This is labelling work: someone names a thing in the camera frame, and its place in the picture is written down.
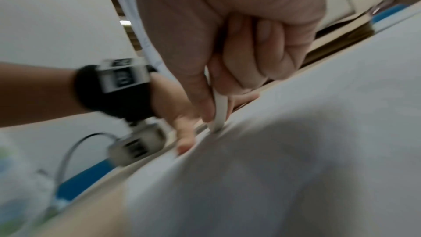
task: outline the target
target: white board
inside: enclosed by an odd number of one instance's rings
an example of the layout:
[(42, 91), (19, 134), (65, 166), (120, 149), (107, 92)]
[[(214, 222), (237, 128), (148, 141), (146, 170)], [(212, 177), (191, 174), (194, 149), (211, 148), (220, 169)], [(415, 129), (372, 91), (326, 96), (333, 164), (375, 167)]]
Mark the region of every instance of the white board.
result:
[(421, 16), (268, 90), (128, 181), (133, 236), (418, 236)]

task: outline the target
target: black wristband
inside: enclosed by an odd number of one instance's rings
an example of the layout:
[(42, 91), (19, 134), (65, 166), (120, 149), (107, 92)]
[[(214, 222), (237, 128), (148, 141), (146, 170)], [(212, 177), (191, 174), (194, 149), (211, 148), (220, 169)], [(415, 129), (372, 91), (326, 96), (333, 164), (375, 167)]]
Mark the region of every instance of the black wristband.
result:
[(74, 88), (80, 103), (92, 111), (136, 122), (154, 117), (150, 103), (150, 83), (142, 83), (111, 93), (103, 93), (96, 65), (85, 66), (75, 77)]

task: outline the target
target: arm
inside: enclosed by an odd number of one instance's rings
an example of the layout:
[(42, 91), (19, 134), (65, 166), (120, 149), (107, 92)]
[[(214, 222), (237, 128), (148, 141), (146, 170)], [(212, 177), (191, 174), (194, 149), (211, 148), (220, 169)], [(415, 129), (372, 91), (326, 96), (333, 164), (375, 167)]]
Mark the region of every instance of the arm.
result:
[(0, 63), (0, 127), (89, 112), (73, 89), (76, 70)]

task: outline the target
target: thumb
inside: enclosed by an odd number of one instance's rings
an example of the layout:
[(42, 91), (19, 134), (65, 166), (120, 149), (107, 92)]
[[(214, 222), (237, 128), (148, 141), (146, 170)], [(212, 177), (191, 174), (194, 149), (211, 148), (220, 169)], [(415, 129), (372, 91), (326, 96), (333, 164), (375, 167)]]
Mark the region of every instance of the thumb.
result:
[(177, 79), (203, 122), (211, 122), (215, 116), (215, 103), (204, 72), (197, 75), (178, 75)]

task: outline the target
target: black cable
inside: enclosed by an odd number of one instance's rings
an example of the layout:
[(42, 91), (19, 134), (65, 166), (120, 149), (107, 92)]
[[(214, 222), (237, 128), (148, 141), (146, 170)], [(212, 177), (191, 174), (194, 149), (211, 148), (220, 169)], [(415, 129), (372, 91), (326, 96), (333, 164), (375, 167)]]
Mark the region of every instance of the black cable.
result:
[(73, 155), (74, 151), (76, 151), (76, 149), (79, 147), (79, 145), (81, 143), (83, 143), (84, 141), (86, 141), (87, 139), (94, 137), (94, 136), (98, 136), (98, 135), (102, 135), (102, 136), (107, 136), (110, 139), (112, 139), (114, 142), (117, 142), (119, 140), (119, 138), (112, 134), (112, 133), (92, 133), (90, 135), (87, 135), (85, 137), (83, 137), (82, 139), (80, 139), (79, 141), (77, 141), (64, 155), (63, 159), (61, 160), (59, 169), (57, 170), (57, 174), (56, 177), (54, 179), (54, 190), (53, 190), (53, 194), (51, 196), (51, 200), (50, 200), (50, 205), (46, 210), (46, 214), (45, 216), (49, 216), (51, 214), (51, 212), (55, 211), (53, 205), (54, 205), (54, 200), (58, 191), (58, 188), (60, 187), (60, 185), (63, 183), (63, 179), (64, 179), (64, 174), (66, 172), (67, 166), (69, 165), (69, 161), (71, 156)]

